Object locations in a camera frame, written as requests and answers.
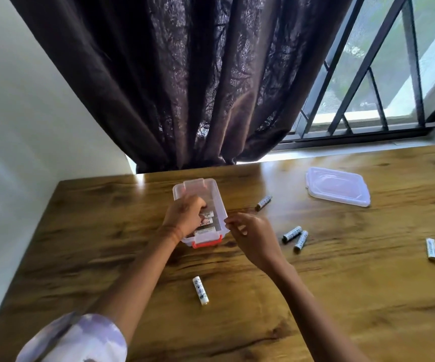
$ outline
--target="white and purple sleeve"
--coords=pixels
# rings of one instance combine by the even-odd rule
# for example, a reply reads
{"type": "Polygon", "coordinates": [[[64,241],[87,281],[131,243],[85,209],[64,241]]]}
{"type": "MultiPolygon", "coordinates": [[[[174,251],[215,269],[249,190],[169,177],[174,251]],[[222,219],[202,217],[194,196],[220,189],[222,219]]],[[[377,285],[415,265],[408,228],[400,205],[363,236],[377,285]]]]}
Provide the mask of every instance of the white and purple sleeve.
{"type": "Polygon", "coordinates": [[[58,338],[61,339],[43,362],[125,362],[127,344],[112,321],[87,314],[69,329],[72,317],[74,314],[64,315],[40,330],[23,347],[16,362],[35,361],[58,338]]]}

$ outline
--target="plastic container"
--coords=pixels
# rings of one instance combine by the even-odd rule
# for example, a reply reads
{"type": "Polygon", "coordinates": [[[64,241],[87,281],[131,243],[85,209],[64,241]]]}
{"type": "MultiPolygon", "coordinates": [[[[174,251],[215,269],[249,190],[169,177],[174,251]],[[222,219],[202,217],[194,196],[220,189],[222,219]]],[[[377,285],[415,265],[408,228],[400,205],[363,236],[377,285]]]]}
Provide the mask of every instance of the plastic container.
{"type": "Polygon", "coordinates": [[[204,229],[197,228],[194,236],[182,239],[182,242],[187,246],[192,246],[196,249],[219,244],[222,238],[229,232],[224,223],[224,219],[228,215],[217,186],[218,184],[214,179],[201,178],[187,180],[184,183],[175,185],[172,189],[174,200],[182,197],[184,194],[196,194],[207,204],[206,209],[203,209],[202,212],[214,212],[213,223],[211,225],[203,226],[204,229]]]}
{"type": "Polygon", "coordinates": [[[311,167],[306,172],[305,186],[315,198],[362,207],[370,205],[369,190],[359,174],[311,167]]]}

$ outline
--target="forearm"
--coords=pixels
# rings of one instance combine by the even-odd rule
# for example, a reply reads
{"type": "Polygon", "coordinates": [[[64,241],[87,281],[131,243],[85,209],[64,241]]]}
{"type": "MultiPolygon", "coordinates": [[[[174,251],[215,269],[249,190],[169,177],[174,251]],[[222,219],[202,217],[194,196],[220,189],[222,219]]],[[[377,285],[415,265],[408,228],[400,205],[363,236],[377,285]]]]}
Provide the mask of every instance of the forearm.
{"type": "Polygon", "coordinates": [[[327,316],[292,265],[282,262],[273,266],[267,273],[288,303],[315,361],[368,361],[368,358],[327,316]]]}
{"type": "Polygon", "coordinates": [[[160,274],[175,248],[171,232],[158,231],[146,249],[115,283],[92,305],[89,312],[111,319],[127,344],[149,301],[160,274]]]}

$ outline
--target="wall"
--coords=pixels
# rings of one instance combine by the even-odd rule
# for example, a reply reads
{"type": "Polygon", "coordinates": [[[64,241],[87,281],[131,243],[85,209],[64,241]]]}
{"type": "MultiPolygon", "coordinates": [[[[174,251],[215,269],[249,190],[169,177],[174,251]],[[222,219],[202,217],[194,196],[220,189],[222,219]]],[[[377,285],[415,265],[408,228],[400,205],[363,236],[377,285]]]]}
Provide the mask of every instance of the wall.
{"type": "Polygon", "coordinates": [[[58,181],[130,173],[13,5],[0,0],[0,303],[58,181]]]}

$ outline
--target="curtain fold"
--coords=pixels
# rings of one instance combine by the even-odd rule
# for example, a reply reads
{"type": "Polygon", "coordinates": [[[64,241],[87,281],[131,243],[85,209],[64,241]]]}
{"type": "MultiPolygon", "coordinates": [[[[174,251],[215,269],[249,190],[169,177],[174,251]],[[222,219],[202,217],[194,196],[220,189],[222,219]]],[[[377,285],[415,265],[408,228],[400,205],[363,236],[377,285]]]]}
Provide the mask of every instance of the curtain fold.
{"type": "Polygon", "coordinates": [[[269,152],[351,0],[11,2],[95,120],[152,172],[269,152]]]}

